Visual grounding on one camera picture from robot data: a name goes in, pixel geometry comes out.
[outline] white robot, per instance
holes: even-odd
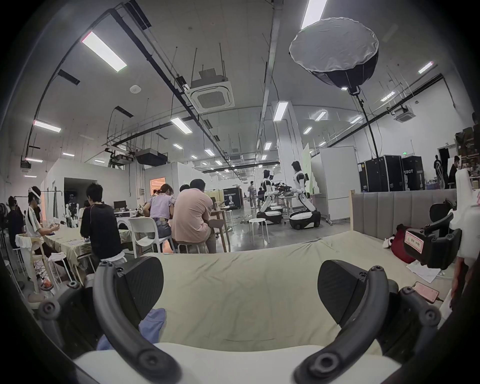
[[[282,207],[278,205],[271,205],[272,198],[280,193],[274,190],[272,181],[270,180],[270,171],[264,170],[264,179],[262,180],[262,187],[265,190],[265,202],[257,213],[257,218],[264,218],[266,224],[280,224],[282,222]]]
[[[320,225],[321,215],[307,198],[305,186],[309,181],[308,175],[303,173],[298,161],[294,161],[292,167],[295,170],[295,175],[293,176],[295,188],[291,188],[290,190],[297,195],[297,199],[302,203],[306,210],[292,213],[290,215],[290,225],[296,230],[311,227],[317,228]]]

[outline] man in pink shirt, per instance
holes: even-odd
[[[172,220],[172,237],[175,241],[189,243],[205,242],[209,253],[216,253],[216,239],[213,228],[208,226],[213,202],[205,193],[202,179],[192,180],[190,189],[177,197]]]

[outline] paper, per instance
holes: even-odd
[[[426,265],[421,265],[418,260],[408,264],[407,268],[427,283],[431,283],[441,271],[440,268],[429,268]]]

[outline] softbox light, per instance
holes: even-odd
[[[290,44],[293,60],[323,82],[351,94],[370,79],[378,60],[378,39],[363,24],[345,17],[319,20]]]

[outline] gray upholstered headboard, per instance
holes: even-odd
[[[431,223],[430,207],[445,199],[456,202],[456,189],[353,193],[350,225],[383,240],[395,235],[398,224],[421,228]]]

